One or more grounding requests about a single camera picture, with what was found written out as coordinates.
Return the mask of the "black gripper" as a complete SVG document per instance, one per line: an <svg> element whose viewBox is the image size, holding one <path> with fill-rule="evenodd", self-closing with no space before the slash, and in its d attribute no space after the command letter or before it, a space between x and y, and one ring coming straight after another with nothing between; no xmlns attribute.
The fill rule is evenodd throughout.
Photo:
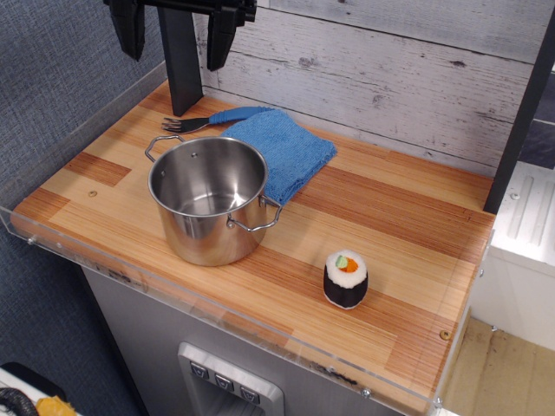
<svg viewBox="0 0 555 416"><path fill-rule="evenodd" d="M255 0L139 0L108 3L121 50L136 61L141 58L145 44L144 5L210 16L206 65L210 71L215 71L225 66L235 37L236 22L253 22L258 4Z"/></svg>

